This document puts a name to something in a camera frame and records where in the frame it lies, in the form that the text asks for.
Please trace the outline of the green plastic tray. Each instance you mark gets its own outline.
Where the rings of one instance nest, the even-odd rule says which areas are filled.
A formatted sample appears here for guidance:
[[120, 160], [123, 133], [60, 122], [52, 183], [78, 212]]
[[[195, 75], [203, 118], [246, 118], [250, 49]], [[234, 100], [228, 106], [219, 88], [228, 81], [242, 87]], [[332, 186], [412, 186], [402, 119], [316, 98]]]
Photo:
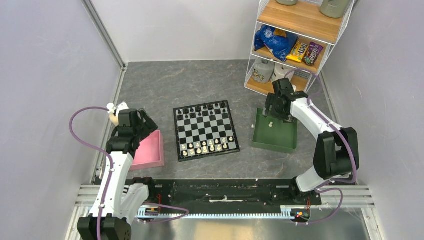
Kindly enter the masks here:
[[256, 109], [251, 146], [269, 151], [292, 154], [298, 145], [298, 121], [284, 122], [271, 116], [264, 117], [263, 109]]

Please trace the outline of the pink plastic tray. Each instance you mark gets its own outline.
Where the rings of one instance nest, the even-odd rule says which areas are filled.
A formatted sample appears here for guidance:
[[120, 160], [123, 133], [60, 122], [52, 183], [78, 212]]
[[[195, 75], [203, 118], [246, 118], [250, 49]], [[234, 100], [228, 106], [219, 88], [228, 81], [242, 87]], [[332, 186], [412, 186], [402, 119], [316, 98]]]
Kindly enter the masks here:
[[164, 140], [160, 130], [154, 131], [140, 142], [130, 171], [163, 167], [165, 165]]

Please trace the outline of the black white chessboard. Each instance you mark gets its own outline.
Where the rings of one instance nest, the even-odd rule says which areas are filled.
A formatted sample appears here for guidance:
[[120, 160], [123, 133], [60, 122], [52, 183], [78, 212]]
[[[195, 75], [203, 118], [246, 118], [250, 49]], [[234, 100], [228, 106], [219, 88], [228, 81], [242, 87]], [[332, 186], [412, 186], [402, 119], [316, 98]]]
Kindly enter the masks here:
[[[174, 108], [173, 120], [179, 162], [240, 151], [240, 144], [227, 100]], [[230, 137], [233, 137], [233, 142], [229, 142]], [[209, 140], [213, 141], [214, 151], [210, 151]], [[206, 153], [203, 152], [202, 142], [207, 143], [208, 151]], [[180, 145], [183, 144], [185, 144], [186, 149], [181, 150]], [[221, 145], [221, 150], [217, 150], [217, 145]], [[195, 155], [189, 155], [191, 149], [194, 149]], [[201, 154], [197, 154], [197, 149], [201, 149]], [[187, 156], [183, 156], [183, 151], [187, 152]]]

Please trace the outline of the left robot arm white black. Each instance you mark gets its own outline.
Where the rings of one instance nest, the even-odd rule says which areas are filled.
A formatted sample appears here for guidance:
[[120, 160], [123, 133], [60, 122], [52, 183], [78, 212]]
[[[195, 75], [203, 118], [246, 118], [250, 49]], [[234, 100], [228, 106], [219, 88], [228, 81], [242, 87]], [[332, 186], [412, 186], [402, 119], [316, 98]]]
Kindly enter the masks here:
[[132, 222], [141, 205], [152, 204], [157, 191], [152, 178], [136, 178], [127, 194], [124, 187], [140, 142], [158, 129], [144, 109], [116, 110], [118, 125], [105, 149], [108, 164], [96, 200], [88, 216], [80, 217], [77, 230], [83, 240], [130, 240]]

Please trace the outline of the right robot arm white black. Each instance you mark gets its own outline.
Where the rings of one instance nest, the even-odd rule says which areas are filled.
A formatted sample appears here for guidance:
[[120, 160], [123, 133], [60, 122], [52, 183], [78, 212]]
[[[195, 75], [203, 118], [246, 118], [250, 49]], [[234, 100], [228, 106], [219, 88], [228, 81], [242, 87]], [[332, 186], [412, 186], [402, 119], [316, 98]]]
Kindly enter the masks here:
[[272, 83], [273, 92], [267, 95], [263, 116], [301, 122], [316, 140], [312, 167], [295, 177], [288, 191], [289, 200], [300, 205], [309, 192], [332, 181], [347, 183], [342, 176], [352, 174], [355, 182], [360, 167], [357, 131], [332, 121], [303, 91], [294, 91], [288, 78]]

